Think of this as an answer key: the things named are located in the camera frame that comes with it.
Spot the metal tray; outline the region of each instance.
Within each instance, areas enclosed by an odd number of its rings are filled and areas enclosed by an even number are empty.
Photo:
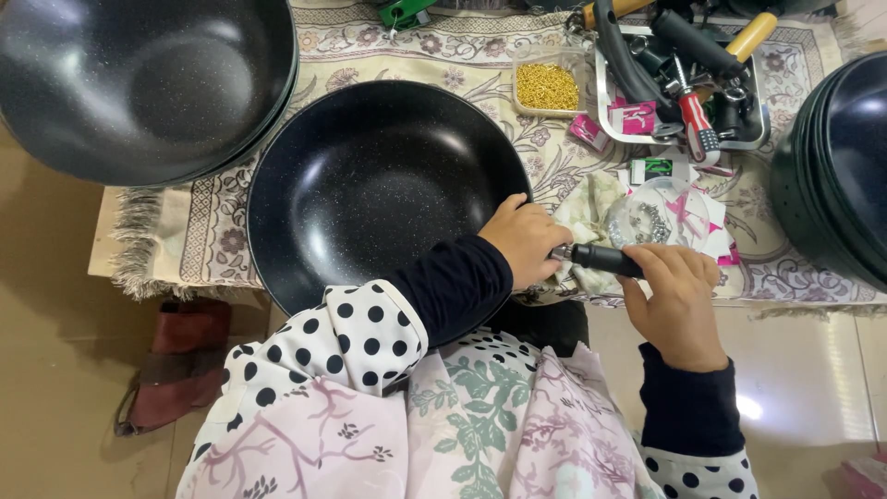
[[[647,27],[620,26],[619,28],[622,30],[622,36],[626,39],[626,42],[635,35],[653,35],[653,32]],[[728,44],[728,42],[719,43],[724,46]],[[607,81],[608,79],[612,80],[612,75],[607,70],[607,59],[604,58],[604,54],[597,47],[594,48],[594,58],[595,72],[597,73],[596,84],[598,87],[598,121],[600,122],[600,127],[607,135],[613,140],[629,144],[662,146],[685,146],[687,144],[684,139],[659,140],[649,135],[626,135],[616,132],[613,125],[609,122],[609,112],[607,110],[607,105],[609,104]],[[752,53],[749,59],[745,61],[746,67],[751,72],[751,78],[747,85],[749,90],[755,94],[755,104],[750,110],[749,119],[749,123],[752,123],[752,126],[740,131],[740,137],[737,140],[722,141],[720,143],[722,149],[756,151],[770,139],[770,111],[767,109],[766,104],[764,68],[761,64],[763,59],[764,57],[761,55],[760,50],[758,50]]]

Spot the gold screws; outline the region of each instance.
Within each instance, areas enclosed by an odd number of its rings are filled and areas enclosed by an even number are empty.
[[[516,84],[517,99],[525,107],[576,111],[579,106],[576,80],[556,64],[521,64]]]

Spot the woman's left hand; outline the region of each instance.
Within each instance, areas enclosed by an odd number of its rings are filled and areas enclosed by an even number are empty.
[[[561,262],[546,259],[555,246],[573,242],[573,233],[558,226],[542,206],[527,203],[526,194],[508,196],[477,235],[496,247],[514,276],[513,289],[524,289],[554,273]]]

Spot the red screwdriver handle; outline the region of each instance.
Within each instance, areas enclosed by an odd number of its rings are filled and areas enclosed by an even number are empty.
[[[679,100],[680,113],[687,127],[687,144],[697,166],[711,166],[720,159],[718,134],[711,128],[699,98],[692,90]]]

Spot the hand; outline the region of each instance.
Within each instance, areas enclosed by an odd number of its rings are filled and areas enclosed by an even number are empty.
[[[616,277],[625,292],[628,317],[665,363],[701,373],[726,368],[711,304],[720,276],[715,261],[682,246],[641,244],[622,251],[644,270],[653,290],[647,300],[637,281]]]
[[[526,194],[512,194],[477,235],[502,253],[511,266],[513,289],[524,289],[554,273],[561,262],[546,259],[555,246],[573,242],[573,233],[558,226],[545,208],[528,203]]]

